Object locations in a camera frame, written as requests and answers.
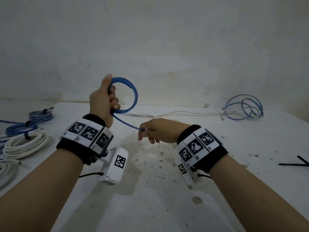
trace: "person's right hand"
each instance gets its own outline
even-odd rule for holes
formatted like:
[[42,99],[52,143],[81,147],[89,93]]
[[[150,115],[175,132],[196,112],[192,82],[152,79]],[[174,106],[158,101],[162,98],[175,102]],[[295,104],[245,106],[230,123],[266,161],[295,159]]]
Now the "person's right hand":
[[175,143],[179,135],[188,127],[190,125],[178,121],[163,118],[152,119],[140,125],[140,128],[146,129],[146,131],[138,131],[138,140],[141,141],[143,138],[148,137],[151,144],[160,141]]

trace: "person's left arm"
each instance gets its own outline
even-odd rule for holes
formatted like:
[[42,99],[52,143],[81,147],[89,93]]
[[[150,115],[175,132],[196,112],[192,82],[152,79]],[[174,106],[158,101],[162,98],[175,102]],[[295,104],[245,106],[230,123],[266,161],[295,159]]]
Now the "person's left arm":
[[[90,95],[90,113],[112,125],[110,109],[119,109],[112,75]],[[58,149],[0,198],[1,231],[50,231],[83,169],[74,153]]]

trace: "person's right arm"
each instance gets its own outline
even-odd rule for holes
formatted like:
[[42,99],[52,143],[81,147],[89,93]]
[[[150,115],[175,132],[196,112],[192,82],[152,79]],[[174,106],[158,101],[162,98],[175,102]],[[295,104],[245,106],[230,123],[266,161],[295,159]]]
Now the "person's right arm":
[[[148,137],[175,143],[190,125],[166,119],[141,124],[138,139]],[[229,155],[223,156],[210,170],[210,176],[246,231],[309,231],[309,222],[275,191],[246,170]]]

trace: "forearm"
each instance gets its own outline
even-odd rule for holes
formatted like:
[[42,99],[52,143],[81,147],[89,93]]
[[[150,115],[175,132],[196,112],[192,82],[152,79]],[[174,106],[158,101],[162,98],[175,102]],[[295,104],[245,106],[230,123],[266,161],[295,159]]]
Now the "forearm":
[[58,149],[0,198],[1,229],[50,231],[82,169],[75,154]]
[[230,156],[209,174],[246,231],[309,230],[302,215]]

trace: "wristband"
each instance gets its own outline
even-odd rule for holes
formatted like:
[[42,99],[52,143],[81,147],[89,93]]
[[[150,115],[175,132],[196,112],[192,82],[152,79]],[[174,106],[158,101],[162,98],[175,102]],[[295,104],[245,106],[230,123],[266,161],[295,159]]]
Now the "wristband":
[[107,155],[107,147],[113,139],[112,132],[98,116],[87,114],[76,120],[62,135],[57,149],[73,152],[84,164],[90,165]]
[[206,173],[228,153],[214,135],[199,125],[192,125],[180,134],[177,151],[193,172],[200,169]]

